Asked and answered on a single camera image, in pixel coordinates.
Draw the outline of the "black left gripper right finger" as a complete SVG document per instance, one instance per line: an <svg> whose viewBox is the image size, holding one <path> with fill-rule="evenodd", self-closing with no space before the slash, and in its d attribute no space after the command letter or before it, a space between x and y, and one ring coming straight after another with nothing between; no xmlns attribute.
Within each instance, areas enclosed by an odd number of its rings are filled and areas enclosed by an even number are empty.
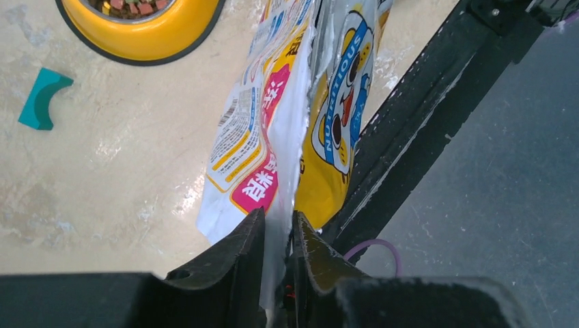
<svg viewBox="0 0 579 328"><path fill-rule="evenodd" d="M484 277L374 278L293 214L295 327L526 327L502 284Z"/></svg>

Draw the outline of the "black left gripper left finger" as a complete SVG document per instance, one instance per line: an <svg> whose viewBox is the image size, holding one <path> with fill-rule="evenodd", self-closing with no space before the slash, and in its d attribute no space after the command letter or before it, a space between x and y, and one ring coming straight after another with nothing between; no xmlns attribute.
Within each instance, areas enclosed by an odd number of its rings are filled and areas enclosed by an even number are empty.
<svg viewBox="0 0 579 328"><path fill-rule="evenodd" d="M1 277L2 327L261 327L265 214L160 279L150 273Z"/></svg>

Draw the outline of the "white yellow pet food bag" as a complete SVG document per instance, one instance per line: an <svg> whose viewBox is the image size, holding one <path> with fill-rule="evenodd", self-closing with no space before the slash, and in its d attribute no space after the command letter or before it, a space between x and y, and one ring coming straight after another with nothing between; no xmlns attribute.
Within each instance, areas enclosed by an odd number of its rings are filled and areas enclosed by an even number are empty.
<svg viewBox="0 0 579 328"><path fill-rule="evenodd" d="M266 216L260 305L274 307L292 213L320 229L343 206L391 1L269 1L208 160L198 230L217 243Z"/></svg>

